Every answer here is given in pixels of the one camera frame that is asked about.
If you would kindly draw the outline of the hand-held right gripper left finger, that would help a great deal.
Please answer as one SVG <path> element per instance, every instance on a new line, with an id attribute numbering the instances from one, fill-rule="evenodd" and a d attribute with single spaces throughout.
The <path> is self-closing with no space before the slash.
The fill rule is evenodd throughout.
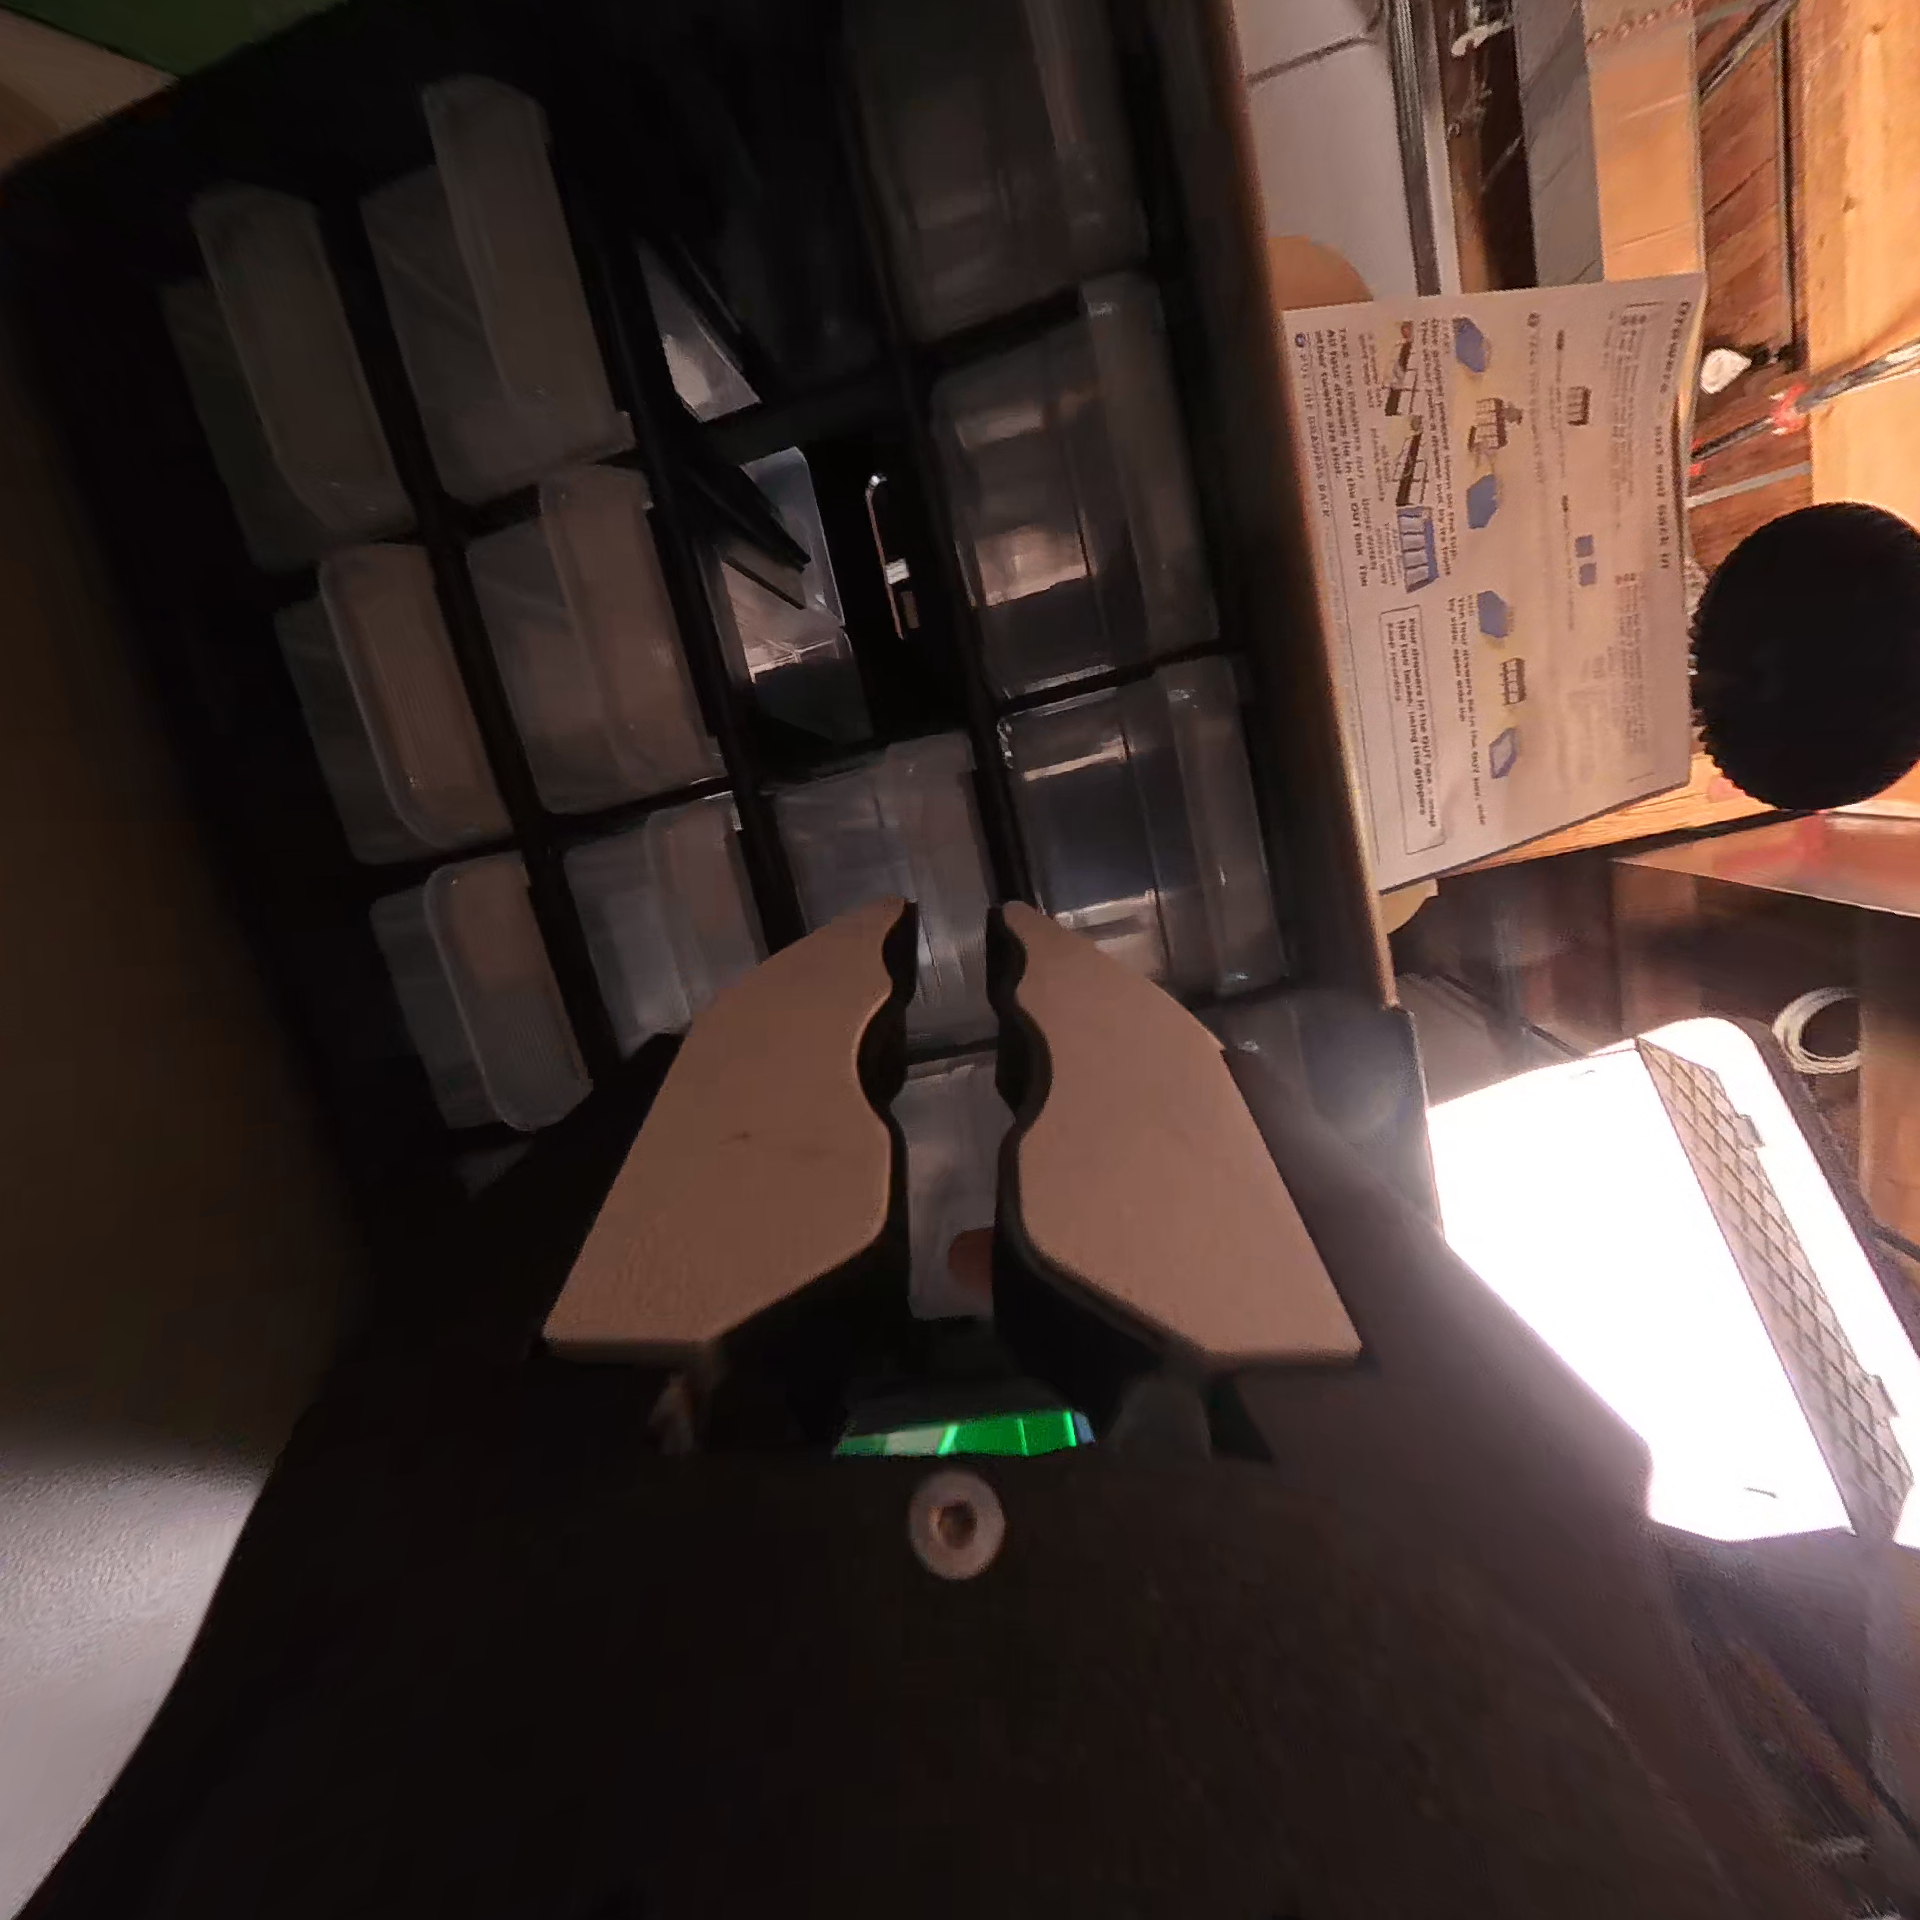
<path id="1" fill-rule="evenodd" d="M 917 905 L 879 898 L 720 990 L 547 1313 L 555 1355 L 720 1360 L 841 1284 L 903 1284 L 917 972 Z"/>

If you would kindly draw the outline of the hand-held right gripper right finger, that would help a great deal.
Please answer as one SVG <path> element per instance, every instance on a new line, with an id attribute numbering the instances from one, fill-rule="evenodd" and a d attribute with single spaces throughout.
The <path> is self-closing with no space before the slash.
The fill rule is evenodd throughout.
<path id="1" fill-rule="evenodd" d="M 998 1317 L 1018 1288 L 1200 1375 L 1347 1365 L 1357 1327 L 1215 1033 L 1028 904 L 990 921 Z"/>

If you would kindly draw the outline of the green plastic bin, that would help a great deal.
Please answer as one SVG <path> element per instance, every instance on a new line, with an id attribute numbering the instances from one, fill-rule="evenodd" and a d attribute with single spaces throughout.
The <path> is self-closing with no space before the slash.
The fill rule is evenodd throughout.
<path id="1" fill-rule="evenodd" d="M 1092 1425 L 1076 1409 L 894 1411 L 853 1424 L 832 1455 L 1049 1455 L 1092 1444 Z"/>

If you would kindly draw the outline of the set of clear cabinet drawers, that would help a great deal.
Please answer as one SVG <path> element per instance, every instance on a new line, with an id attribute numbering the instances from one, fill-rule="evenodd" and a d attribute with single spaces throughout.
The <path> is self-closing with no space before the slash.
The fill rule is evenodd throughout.
<path id="1" fill-rule="evenodd" d="M 1290 927 L 1152 6 L 332 6 L 170 111 L 161 294 L 376 1057 L 510 1162 L 838 914 L 912 1061 L 1024 900 L 1192 1010 Z"/>

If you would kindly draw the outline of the black drawer cabinet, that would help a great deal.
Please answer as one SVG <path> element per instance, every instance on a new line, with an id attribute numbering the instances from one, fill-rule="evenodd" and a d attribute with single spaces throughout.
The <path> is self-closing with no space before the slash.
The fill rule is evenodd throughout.
<path id="1" fill-rule="evenodd" d="M 1235 99 L 1224 6 L 1152 6 L 1168 82 L 1178 204 L 1193 227 L 1202 372 L 1216 403 L 1208 473 L 1224 483 L 1227 552 L 1244 643 L 1264 821 L 1285 876 L 1290 979 L 1259 1005 L 1203 1014 L 1246 1048 L 1280 1043 L 1321 1112 L 1424 1194 L 1419 1053 L 1394 1013 L 1386 941 L 1337 753 L 1326 625 L 1287 436 L 1253 159 Z M 368 960 L 354 946 L 367 876 L 332 830 L 315 767 L 276 676 L 276 581 L 247 557 L 233 488 L 253 440 L 214 444 L 222 368 L 195 392 L 161 294 L 198 271 L 180 234 L 171 108 L 192 78 L 62 140 L 5 181 L 5 285 L 39 354 L 43 402 L 86 522 L 158 691 L 165 729 L 276 1014 L 315 1082 L 333 1151 L 364 1212 L 434 1217 L 512 1167 L 459 1145 L 376 1057 Z"/>

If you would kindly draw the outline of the black round ribbed object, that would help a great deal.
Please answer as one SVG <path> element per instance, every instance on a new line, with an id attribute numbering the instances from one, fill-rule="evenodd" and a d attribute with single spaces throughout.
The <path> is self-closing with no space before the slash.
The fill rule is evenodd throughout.
<path id="1" fill-rule="evenodd" d="M 1705 755 L 1789 812 L 1874 799 L 1919 763 L 1919 533 L 1864 502 L 1761 526 L 1693 614 Z"/>

